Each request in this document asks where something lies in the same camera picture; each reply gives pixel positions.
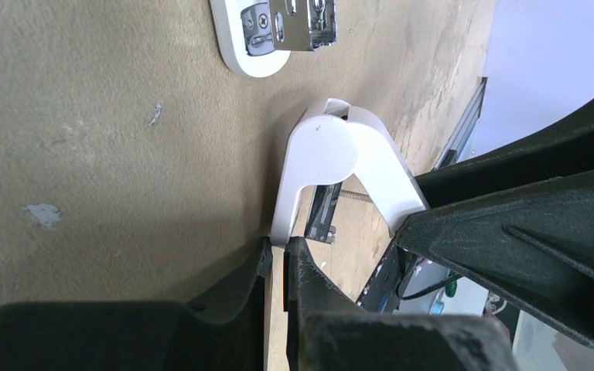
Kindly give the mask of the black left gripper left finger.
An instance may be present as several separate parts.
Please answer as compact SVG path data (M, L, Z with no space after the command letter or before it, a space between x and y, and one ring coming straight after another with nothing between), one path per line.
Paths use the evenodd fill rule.
M261 370L271 244L187 302L0 307L0 370Z

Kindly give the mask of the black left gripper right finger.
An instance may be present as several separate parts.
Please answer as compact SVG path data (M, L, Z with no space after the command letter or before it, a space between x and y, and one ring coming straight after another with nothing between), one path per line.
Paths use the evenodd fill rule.
M362 309L322 272L302 237L285 245L284 307L291 370L518 368L494 320Z

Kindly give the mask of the small white stapler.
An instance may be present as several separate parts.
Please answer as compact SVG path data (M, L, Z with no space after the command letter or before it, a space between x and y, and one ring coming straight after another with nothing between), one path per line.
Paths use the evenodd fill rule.
M344 100L323 98L306 109L288 137L271 244L288 243L305 187L333 185L351 176L392 232L411 214L430 207L382 120Z

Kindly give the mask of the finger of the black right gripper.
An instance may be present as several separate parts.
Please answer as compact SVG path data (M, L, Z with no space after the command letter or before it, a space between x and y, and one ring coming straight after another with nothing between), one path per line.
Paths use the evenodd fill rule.
M594 170L594 98L527 137L418 175L432 208Z
M490 291L594 349L594 170L479 197L463 231Z

